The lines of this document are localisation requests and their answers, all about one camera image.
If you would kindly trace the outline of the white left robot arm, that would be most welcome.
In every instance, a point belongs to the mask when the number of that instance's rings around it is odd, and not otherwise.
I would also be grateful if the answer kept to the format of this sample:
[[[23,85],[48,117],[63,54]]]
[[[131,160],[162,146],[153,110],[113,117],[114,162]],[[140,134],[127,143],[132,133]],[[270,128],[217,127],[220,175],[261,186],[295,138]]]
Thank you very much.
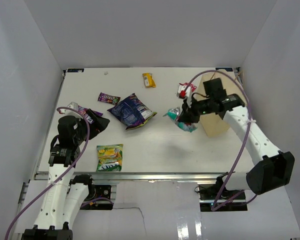
[[[96,187],[88,174],[73,176],[83,155],[81,145],[103,132],[110,120],[75,110],[78,116],[65,115],[58,120],[58,134],[50,143],[47,187],[38,196],[43,198],[33,227],[22,234],[23,240],[71,240],[72,226],[84,200],[95,196]]]

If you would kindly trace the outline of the purple white snack packet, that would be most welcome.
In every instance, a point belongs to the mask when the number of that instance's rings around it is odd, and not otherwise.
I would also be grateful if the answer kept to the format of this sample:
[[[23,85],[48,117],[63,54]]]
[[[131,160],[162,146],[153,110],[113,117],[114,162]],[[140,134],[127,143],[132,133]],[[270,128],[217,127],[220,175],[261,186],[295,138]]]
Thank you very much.
[[[85,116],[85,118],[87,119],[87,121],[92,124],[94,122],[94,120],[88,115],[87,111],[88,109],[83,107],[83,106],[80,106],[78,105],[78,111]],[[103,116],[103,113],[101,112],[98,112],[98,111],[95,111],[95,110],[92,110],[92,112],[96,115],[96,116],[99,116],[99,117],[102,117]]]

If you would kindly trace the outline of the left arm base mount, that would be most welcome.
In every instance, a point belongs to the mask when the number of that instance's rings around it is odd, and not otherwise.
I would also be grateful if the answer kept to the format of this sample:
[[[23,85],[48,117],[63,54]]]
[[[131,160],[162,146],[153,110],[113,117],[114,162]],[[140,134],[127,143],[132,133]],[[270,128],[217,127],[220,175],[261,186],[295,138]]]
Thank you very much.
[[[116,197],[116,186],[115,185],[94,185],[94,195],[89,194],[88,197],[83,201],[81,210],[92,210],[92,211],[110,211],[113,209],[113,204]]]

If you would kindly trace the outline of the teal candy packet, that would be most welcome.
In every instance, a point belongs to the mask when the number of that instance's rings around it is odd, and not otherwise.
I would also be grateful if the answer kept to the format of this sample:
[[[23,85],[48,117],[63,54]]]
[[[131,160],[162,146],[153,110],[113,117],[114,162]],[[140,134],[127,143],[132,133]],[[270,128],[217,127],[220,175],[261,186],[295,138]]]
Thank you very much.
[[[194,123],[180,122],[179,121],[180,115],[181,115],[181,108],[175,107],[175,108],[170,108],[163,116],[168,117],[170,120],[172,120],[179,129],[189,133],[194,132],[197,129],[196,125]]]

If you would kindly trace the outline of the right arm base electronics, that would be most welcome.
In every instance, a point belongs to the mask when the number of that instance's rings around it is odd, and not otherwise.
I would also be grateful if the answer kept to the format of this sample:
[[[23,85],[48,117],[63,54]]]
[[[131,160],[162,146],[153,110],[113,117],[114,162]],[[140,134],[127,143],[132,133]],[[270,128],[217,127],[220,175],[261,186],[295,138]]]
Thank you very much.
[[[212,206],[214,205],[215,198],[218,190],[215,184],[199,184],[194,188],[194,192],[199,196],[200,211],[202,213],[212,212]],[[239,190],[223,191],[221,196],[216,202],[216,207],[226,202],[232,196],[239,193]],[[241,193],[233,200],[229,201],[224,206],[218,208],[217,212],[245,212],[248,210],[247,199],[245,193]]]

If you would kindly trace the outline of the dark blue chips bag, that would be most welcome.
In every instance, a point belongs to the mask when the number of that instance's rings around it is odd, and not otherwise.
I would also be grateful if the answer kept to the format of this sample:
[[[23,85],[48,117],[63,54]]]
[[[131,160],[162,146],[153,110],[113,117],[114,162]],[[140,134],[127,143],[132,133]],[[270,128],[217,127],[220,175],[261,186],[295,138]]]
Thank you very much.
[[[142,103],[135,93],[130,94],[107,111],[124,124],[126,130],[144,126],[157,114]]]

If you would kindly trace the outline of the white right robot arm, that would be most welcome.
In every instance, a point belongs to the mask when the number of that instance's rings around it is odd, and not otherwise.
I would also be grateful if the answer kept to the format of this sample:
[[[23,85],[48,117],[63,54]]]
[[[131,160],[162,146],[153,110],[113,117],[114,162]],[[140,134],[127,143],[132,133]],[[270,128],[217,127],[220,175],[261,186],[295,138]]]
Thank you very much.
[[[200,117],[216,114],[225,121],[244,144],[253,168],[248,172],[233,172],[221,175],[216,180],[216,195],[226,200],[234,191],[251,190],[261,195],[290,183],[295,157],[283,152],[262,132],[249,114],[247,105],[236,94],[227,94],[220,78],[203,83],[206,95],[196,100],[193,93],[183,87],[179,97],[183,99],[178,122],[187,125],[198,123]]]

